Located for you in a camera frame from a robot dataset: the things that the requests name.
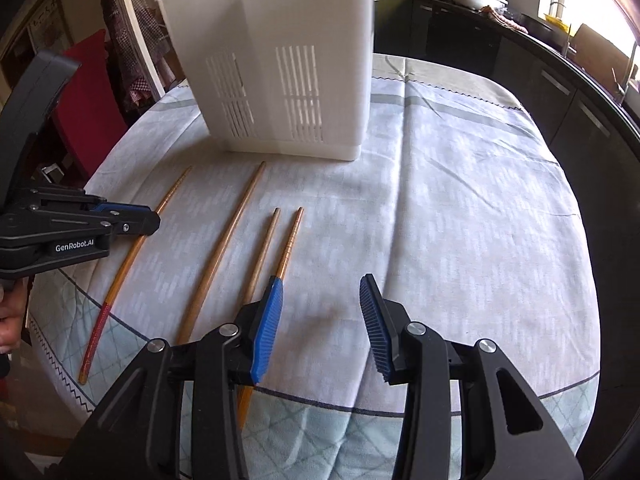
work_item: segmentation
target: red chair back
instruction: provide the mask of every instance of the red chair back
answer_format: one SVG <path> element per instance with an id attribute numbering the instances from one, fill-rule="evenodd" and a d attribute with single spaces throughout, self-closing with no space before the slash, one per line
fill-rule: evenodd
<path id="1" fill-rule="evenodd" d="M 52 115 L 66 148 L 87 179 L 127 131 L 107 75 L 104 35 L 105 31 L 99 30 L 64 53 L 82 65 Z"/>

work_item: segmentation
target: white plastic basket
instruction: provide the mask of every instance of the white plastic basket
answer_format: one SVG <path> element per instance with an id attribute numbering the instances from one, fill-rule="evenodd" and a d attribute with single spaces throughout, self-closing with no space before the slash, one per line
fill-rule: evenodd
<path id="1" fill-rule="evenodd" d="M 373 0 L 159 0 L 212 136 L 238 152 L 360 155 Z"/>

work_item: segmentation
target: silver bolt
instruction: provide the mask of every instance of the silver bolt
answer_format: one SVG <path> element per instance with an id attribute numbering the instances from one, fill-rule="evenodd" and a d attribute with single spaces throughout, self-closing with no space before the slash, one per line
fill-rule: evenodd
<path id="1" fill-rule="evenodd" d="M 427 332 L 427 327 L 417 321 L 412 321 L 406 326 L 406 331 L 413 335 L 424 335 Z"/>
<path id="2" fill-rule="evenodd" d="M 488 354 L 492 354 L 495 352 L 497 346 L 490 339 L 481 339 L 478 343 L 478 346 L 483 352 L 487 352 Z"/>
<path id="3" fill-rule="evenodd" d="M 238 330 L 238 327 L 233 323 L 226 323 L 218 329 L 220 335 L 224 337 L 233 337 L 238 333 Z"/>
<path id="4" fill-rule="evenodd" d="M 157 354 L 164 350 L 164 341 L 162 341 L 162 339 L 152 339 L 146 344 L 146 349 Z"/>

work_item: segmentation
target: yellow bowl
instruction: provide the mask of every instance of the yellow bowl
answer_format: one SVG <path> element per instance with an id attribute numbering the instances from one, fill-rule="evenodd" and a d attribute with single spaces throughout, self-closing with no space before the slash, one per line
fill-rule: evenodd
<path id="1" fill-rule="evenodd" d="M 555 16 L 550 16 L 549 14 L 545 14 L 545 20 L 549 23 L 552 23 L 556 27 L 560 27 L 565 32 L 569 32 L 569 25 L 563 22 L 560 18 L 556 18 Z"/>

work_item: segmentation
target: table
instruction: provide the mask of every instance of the table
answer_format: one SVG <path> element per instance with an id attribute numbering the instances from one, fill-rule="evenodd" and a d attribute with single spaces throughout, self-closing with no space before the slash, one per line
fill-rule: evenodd
<path id="1" fill-rule="evenodd" d="M 32 340 L 80 419 L 148 339 L 175 339 L 216 237 L 266 160 L 193 333 L 233 318 L 273 209 L 286 220 L 282 240 L 304 206 L 270 369 L 243 432 L 252 479 L 390 477 L 405 389 L 375 371 L 358 307 L 366 272 L 444 338 L 494 339 L 577 449 L 595 404 L 600 332 L 580 211 L 562 169 L 515 97 L 480 76 L 376 55 L 371 92 L 355 162 L 221 153 L 188 85 L 125 134 L 88 192 L 155 206 L 186 167 L 193 171 L 126 279 L 85 386 L 76 381 L 82 354 L 130 240 L 118 240 L 109 258 L 36 279 Z M 451 478 L 460 473 L 459 408 L 452 387 Z"/>

